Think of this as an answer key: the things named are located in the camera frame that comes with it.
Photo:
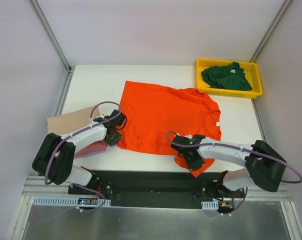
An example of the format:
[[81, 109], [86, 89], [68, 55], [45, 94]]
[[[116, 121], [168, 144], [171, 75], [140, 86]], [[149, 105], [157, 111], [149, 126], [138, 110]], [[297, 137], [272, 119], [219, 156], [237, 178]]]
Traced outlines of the orange t shirt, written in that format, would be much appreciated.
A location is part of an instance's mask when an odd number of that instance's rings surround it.
[[127, 81], [120, 106], [127, 117], [117, 146], [139, 153], [174, 156], [186, 169], [186, 161], [170, 147], [167, 132], [182, 136], [203, 135], [219, 141], [221, 111], [208, 94], [195, 88], [175, 89], [157, 84]]

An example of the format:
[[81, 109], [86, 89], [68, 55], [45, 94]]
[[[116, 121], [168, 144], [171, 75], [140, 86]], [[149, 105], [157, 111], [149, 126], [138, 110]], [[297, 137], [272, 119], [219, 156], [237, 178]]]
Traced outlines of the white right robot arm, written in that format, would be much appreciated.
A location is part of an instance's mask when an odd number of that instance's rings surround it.
[[185, 160], [189, 170], [198, 170], [206, 159], [241, 166], [239, 170], [221, 173], [216, 192], [224, 198], [238, 189], [252, 186], [275, 193], [286, 169], [282, 164], [284, 158], [263, 140], [256, 140], [253, 144], [234, 144], [198, 134], [190, 138], [177, 135], [170, 147]]

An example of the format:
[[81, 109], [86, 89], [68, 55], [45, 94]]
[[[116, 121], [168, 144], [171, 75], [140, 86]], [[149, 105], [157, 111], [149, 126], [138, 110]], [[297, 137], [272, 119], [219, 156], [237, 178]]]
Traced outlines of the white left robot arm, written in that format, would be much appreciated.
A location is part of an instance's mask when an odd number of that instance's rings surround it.
[[122, 138], [120, 130], [127, 120], [125, 114], [115, 109], [110, 116], [99, 116], [69, 134], [48, 134], [33, 160], [32, 169], [43, 175], [47, 184], [76, 184], [85, 194], [93, 194], [97, 188], [94, 174], [75, 166], [74, 158], [85, 155], [86, 150], [95, 154], [115, 146]]

